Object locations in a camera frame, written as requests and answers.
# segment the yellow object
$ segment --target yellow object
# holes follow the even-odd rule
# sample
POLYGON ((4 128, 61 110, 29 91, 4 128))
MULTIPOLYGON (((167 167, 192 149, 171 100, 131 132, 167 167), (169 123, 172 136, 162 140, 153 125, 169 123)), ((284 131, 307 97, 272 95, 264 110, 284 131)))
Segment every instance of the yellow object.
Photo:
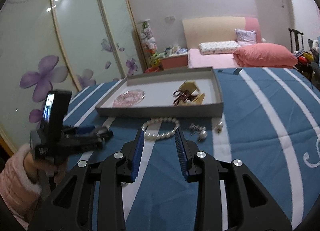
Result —
POLYGON ((303 53, 303 56, 304 56, 306 59, 308 59, 309 62, 314 61, 313 55, 310 54, 310 53, 308 53, 308 52, 303 53))
POLYGON ((180 87, 179 87, 179 90, 181 90, 182 92, 187 90, 189 93, 193 94, 195 91, 198 92, 198 95, 197 97, 191 101, 191 102, 184 102, 184 101, 180 101, 178 103, 178 105, 183 105, 183 106, 186 106, 186 105, 200 105, 202 104, 203 102, 203 99, 205 97, 205 94, 204 93, 200 93, 200 90, 198 88, 198 86, 196 85, 196 82, 195 81, 185 81, 180 87))

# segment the pink sleeve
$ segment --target pink sleeve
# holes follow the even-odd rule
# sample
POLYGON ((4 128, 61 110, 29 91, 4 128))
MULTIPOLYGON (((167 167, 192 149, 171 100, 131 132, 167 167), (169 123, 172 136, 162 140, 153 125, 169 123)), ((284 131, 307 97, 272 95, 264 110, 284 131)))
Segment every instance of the pink sleeve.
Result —
POLYGON ((22 219, 41 194, 40 185, 30 182, 23 167, 23 160, 29 151, 28 144, 21 146, 0 173, 0 194, 16 218, 22 219))

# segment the headboard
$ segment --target headboard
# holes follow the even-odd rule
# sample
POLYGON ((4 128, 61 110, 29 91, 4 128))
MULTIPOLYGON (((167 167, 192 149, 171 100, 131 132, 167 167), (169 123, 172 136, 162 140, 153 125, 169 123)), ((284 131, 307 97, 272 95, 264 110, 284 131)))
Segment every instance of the headboard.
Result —
POLYGON ((204 42, 236 40, 235 29, 256 30, 257 43, 261 43, 258 19, 250 17, 208 17, 183 21, 187 47, 198 48, 204 42))

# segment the mattress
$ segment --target mattress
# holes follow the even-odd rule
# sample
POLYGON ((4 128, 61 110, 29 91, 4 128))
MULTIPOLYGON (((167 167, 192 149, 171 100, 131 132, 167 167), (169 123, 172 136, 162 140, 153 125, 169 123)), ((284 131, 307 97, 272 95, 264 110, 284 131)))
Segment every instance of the mattress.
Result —
POLYGON ((202 55, 198 48, 188 51, 188 68, 212 67, 212 68, 238 68, 233 54, 206 54, 202 55))
MULTIPOLYGON (((238 75, 233 72, 216 71, 224 99, 222 132, 214 130, 213 118, 181 118, 184 135, 196 141, 196 134, 190 136, 186 129, 191 123, 205 126, 208 137, 199 148, 221 161, 241 159, 295 228, 320 194, 320 92, 294 69, 244 68, 238 75)), ((106 125, 114 136, 101 151, 71 156, 69 169, 78 160, 100 162, 120 151, 149 119, 99 117, 94 107, 114 84, 87 87, 70 103, 65 125, 106 125)), ((158 134, 172 125, 152 127, 158 134)), ((192 231, 197 190, 197 183, 187 183, 181 174, 174 138, 146 141, 139 175, 122 189, 126 229, 192 231)), ((97 230, 96 221, 97 206, 92 230, 97 230)))

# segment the silver screw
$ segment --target silver screw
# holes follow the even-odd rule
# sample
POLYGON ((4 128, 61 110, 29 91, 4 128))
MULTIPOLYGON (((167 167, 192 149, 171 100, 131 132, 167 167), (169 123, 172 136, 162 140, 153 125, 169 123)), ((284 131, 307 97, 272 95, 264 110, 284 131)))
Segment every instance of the silver screw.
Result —
POLYGON ((113 157, 115 158, 122 158, 123 157, 123 153, 122 152, 117 152, 113 155, 113 157))
POLYGON ((83 168, 87 166, 87 162, 85 160, 81 160, 78 162, 78 167, 83 168))
POLYGON ((235 159, 235 160, 233 161, 233 164, 239 167, 239 166, 242 165, 242 161, 239 160, 239 159, 235 159))
POLYGON ((198 152, 197 152, 197 156, 198 156, 199 158, 204 158, 205 156, 207 156, 207 154, 206 154, 204 151, 198 151, 198 152))

